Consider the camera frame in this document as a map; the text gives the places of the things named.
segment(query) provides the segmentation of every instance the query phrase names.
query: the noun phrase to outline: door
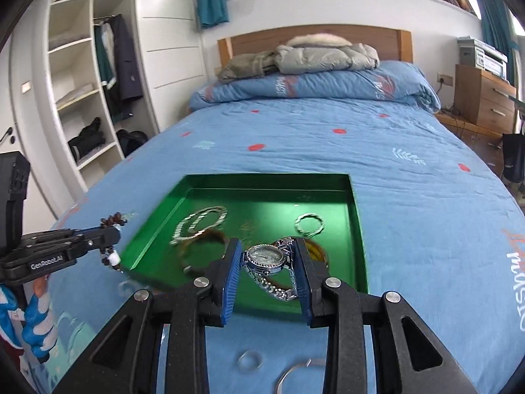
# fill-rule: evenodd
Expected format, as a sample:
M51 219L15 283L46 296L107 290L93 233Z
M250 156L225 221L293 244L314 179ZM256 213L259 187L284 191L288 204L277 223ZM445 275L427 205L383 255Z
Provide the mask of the door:
M11 39L0 52L0 153L22 151L22 143L12 114L11 88L9 84L9 54ZM33 175L27 189L24 202L23 233L44 231L51 228L56 217L44 200Z

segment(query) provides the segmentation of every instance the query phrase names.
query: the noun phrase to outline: printer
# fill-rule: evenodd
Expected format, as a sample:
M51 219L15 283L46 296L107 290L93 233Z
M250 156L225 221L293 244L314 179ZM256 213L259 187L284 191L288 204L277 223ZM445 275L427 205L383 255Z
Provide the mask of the printer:
M507 80L507 57L489 44L470 36L458 38L459 63L490 71Z

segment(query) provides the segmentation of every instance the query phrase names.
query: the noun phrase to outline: blue bedsheet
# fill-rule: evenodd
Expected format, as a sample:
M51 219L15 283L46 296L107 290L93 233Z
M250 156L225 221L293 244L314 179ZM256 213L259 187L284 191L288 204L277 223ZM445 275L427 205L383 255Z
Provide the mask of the blue bedsheet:
M115 167L58 226L95 226L121 211L130 216L122 250L185 174L348 173L369 292L400 292L479 392L495 394L525 351L523 213L489 168L433 117L439 101L416 69L384 63L356 75L275 76L200 91L192 99L197 111ZM351 81L361 89L349 88ZM323 98L301 97L312 84L326 86ZM333 93L340 95L329 98ZM59 341L46 366L32 368L42 392L138 287L104 268L95 252L51 276ZM237 314L206 336L212 394L269 394L290 365L326 352L324 329ZM235 367L246 349L263 355L256 373ZM318 394L322 376L301 370L284 390ZM372 369L369 384L375 385Z

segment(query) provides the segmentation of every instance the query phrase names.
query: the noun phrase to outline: drawer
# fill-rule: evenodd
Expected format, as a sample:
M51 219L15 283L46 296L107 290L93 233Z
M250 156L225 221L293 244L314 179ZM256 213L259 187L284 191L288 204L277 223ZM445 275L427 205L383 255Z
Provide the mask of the drawer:
M507 95L511 91L505 86L490 80L489 78L481 78L481 99L487 99L490 102L497 103L508 110L514 111L514 102L511 101Z
M458 129L459 133L461 134L461 140L471 149L474 151L474 146L476 145L476 136L477 133L473 132L471 130L463 130Z
M477 125L497 133L511 133L514 125L514 110L481 99Z
M503 151L501 140L477 134L474 151L487 166L498 176L503 171Z

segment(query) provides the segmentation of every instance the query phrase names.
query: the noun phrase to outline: black bag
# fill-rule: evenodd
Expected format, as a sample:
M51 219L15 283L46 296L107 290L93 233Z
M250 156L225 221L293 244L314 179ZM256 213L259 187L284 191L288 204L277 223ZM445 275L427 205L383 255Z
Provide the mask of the black bag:
M503 135L503 176L519 184L525 176L525 135Z
M122 148L124 157L127 157L137 148L148 142L148 136L140 130L129 133L122 128L116 133L116 136L119 139L120 148Z

